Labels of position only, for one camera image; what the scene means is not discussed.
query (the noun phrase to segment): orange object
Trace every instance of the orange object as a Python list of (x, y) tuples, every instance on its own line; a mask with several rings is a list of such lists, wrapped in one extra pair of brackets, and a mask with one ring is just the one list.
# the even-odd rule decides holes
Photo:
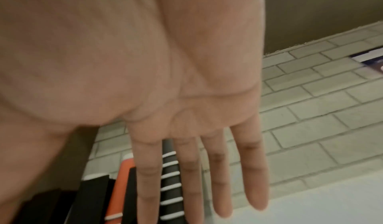
[(108, 209), (105, 215), (105, 224), (120, 224), (122, 220), (122, 211), (124, 209), (126, 185), (128, 184), (129, 170), (135, 167), (133, 154), (126, 154), (118, 171), (115, 186)]

